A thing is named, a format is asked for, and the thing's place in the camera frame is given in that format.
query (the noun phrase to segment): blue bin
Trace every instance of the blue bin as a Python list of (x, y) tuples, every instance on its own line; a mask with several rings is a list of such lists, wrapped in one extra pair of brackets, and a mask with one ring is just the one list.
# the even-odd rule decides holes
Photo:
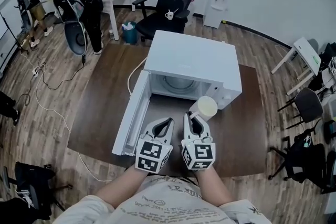
[(122, 27), (122, 38), (125, 40), (126, 43), (136, 44), (138, 41), (138, 32), (135, 29), (136, 22), (125, 22), (125, 25), (131, 23), (134, 28), (132, 30), (126, 30)]

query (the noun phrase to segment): white mug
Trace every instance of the white mug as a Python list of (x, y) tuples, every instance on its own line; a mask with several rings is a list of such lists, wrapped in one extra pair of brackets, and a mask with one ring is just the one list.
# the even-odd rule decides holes
[(214, 99), (209, 96), (202, 96), (189, 109), (192, 112), (190, 119), (200, 116), (204, 121), (208, 121), (216, 115), (217, 110), (218, 106)]
[(165, 16), (166, 16), (166, 18), (167, 18), (168, 20), (172, 20), (173, 17), (174, 17), (174, 13), (171, 12), (171, 11), (168, 11), (168, 12), (165, 14)]

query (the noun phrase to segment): microwave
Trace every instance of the microwave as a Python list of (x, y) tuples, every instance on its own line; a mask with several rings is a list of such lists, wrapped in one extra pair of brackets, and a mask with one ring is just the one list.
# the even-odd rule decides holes
[(241, 94), (241, 88), (235, 46), (157, 30), (112, 153), (134, 155), (152, 94), (190, 100), (206, 95), (222, 110)]

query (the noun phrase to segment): wooden floor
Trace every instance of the wooden floor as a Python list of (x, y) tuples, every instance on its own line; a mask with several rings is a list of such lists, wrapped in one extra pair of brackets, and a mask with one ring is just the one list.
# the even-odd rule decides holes
[[(117, 9), (116, 17), (117, 24), (121, 27), (121, 23), (127, 20), (138, 22), (142, 14), (140, 10), (133, 13), (128, 9)], [(102, 16), (102, 29), (105, 46), (115, 42), (108, 36), (110, 22), (106, 15)], [(287, 49), (284, 51), (282, 47), (266, 38), (233, 26), (221, 24), (218, 30), (204, 27), (202, 19), (196, 17), (193, 18), (192, 25), (186, 27), (185, 34), (233, 44), (236, 46), (239, 63), (256, 68), (267, 120), (267, 141), (265, 141), (267, 146), (283, 148), (284, 145), (281, 142), (283, 137), (290, 135), (293, 140), (295, 135), (303, 131), (302, 125), (284, 131), (286, 126), (295, 122), (291, 119), (295, 114), (292, 107), (281, 113), (277, 112), (277, 109), (288, 99), (286, 92), (297, 83), (295, 71), (287, 63), (274, 75), (270, 72), (280, 61), (281, 55), (288, 51)], [(38, 48), (40, 62), (46, 62), (45, 81), (51, 87), (56, 87), (61, 80), (70, 78), (81, 67), (81, 58), (75, 57), (67, 48), (62, 25), (55, 26), (54, 32), (49, 37), (41, 38)], [(34, 66), (38, 65), (37, 52), (31, 52), (28, 56)], [(87, 63), (72, 81), (64, 82), (56, 91), (49, 90), (42, 83), (38, 86), (37, 98), (41, 105), (62, 114), (70, 129), (77, 113), (79, 100), (98, 59), (99, 56), (95, 56), (89, 46)], [(302, 62), (299, 57), (292, 62), (292, 66), (297, 73), (302, 72)], [(29, 89), (31, 76), (32, 66), (18, 53), (2, 80), (0, 90), (17, 100)], [(37, 104), (35, 89), (38, 80), (39, 78), (32, 81), (30, 105), (24, 106), (23, 99), (18, 104), (22, 115), (16, 127), (13, 127), (11, 120), (0, 116), (2, 125), (0, 144), (3, 145), (3, 148), (0, 148), (0, 166), (7, 166), (9, 175), (13, 177), (16, 161), (33, 165), (51, 163), (57, 173), (55, 184), (59, 186), (69, 183), (74, 186), (72, 190), (63, 190), (57, 194), (61, 204), (67, 208), (85, 195), (94, 194), (104, 183), (96, 181), (87, 172), (78, 154), (67, 148), (69, 132), (63, 119), (54, 111), (46, 111)], [(322, 135), (314, 136), (313, 140), (315, 143), (322, 143)], [(83, 159), (100, 179), (114, 179), (124, 170), (86, 156), (83, 156)], [(280, 162), (279, 156), (268, 153), (265, 160), (267, 167), (265, 174), (223, 178), (223, 182), (237, 199), (249, 199), (274, 224), (325, 223), (323, 212), (326, 196), (321, 196), (316, 186), (312, 186), (308, 181), (303, 184), (293, 180), (285, 182), (282, 180), (286, 176), (285, 171), (272, 181), (267, 180), (267, 176), (274, 173)], [(15, 196), (13, 188), (12, 192), (6, 195), (2, 183), (0, 190), (5, 199)], [(58, 208), (54, 208), (53, 212), (53, 219), (61, 213)]]

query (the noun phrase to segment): microwave top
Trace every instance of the microwave top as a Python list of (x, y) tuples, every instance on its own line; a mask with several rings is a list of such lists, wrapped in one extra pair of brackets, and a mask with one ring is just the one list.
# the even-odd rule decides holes
[(157, 30), (144, 70), (242, 88), (235, 46), (185, 34)]

